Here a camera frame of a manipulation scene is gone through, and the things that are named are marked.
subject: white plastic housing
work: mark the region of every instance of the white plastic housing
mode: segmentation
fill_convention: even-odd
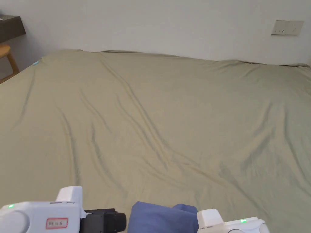
[[[257,217],[224,222],[216,209],[197,213],[198,233],[269,233],[265,221]]]
[[[3,206],[0,209],[0,232],[78,233],[80,219],[86,215],[82,208],[82,187],[70,186],[60,190],[56,202],[21,202]]]

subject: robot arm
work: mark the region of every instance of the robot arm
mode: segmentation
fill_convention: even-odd
[[[126,216],[114,209],[82,208],[82,187],[60,190],[55,202],[21,202],[0,209],[1,233],[111,233],[126,228]]]
[[[216,209],[197,213],[199,229],[197,233],[269,233],[265,221],[257,217],[224,222]]]

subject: folded blue towel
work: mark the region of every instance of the folded blue towel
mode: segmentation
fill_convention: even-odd
[[[173,208],[137,202],[132,207],[128,233],[197,233],[197,208],[178,204]]]

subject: wooden chair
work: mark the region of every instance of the wooden chair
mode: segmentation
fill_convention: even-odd
[[[0,84],[5,82],[6,80],[10,79],[11,77],[13,77],[14,75],[17,75],[19,73],[19,69],[17,67],[17,64],[11,54],[11,48],[9,45],[6,45],[6,44],[0,44],[0,59],[3,58],[3,57],[7,57],[10,64],[11,64],[11,67],[12,67],[12,70],[13,70],[13,74],[3,78],[3,79],[0,79]]]

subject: dark wood shelf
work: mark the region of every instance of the dark wood shelf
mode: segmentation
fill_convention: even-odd
[[[26,34],[19,16],[0,15],[0,43]]]

